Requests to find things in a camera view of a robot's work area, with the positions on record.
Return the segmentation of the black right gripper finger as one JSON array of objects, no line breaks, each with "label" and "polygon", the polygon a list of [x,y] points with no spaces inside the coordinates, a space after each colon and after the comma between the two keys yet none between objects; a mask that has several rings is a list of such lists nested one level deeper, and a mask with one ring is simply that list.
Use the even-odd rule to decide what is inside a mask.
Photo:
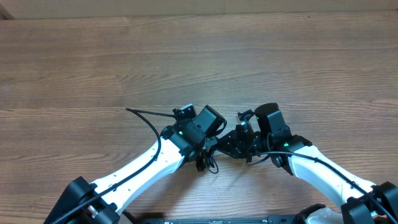
[{"label": "black right gripper finger", "polygon": [[232,130],[225,134],[222,138],[217,139],[215,147],[235,147],[237,139],[237,131]]},{"label": "black right gripper finger", "polygon": [[216,144],[214,145],[214,148],[223,153],[226,154],[229,157],[232,158],[239,158],[239,151],[237,150],[237,148],[231,144]]}]

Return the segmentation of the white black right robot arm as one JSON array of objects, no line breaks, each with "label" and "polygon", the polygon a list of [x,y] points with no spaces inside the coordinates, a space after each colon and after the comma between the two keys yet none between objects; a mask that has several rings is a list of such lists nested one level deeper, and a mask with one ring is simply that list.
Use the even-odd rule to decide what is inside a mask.
[{"label": "white black right robot arm", "polygon": [[238,114],[240,124],[220,138],[215,149],[252,165],[254,156],[302,179],[331,200],[339,212],[315,204],[294,223],[397,223],[397,186],[377,185],[348,172],[324,156],[311,141],[292,134],[277,103]]}]

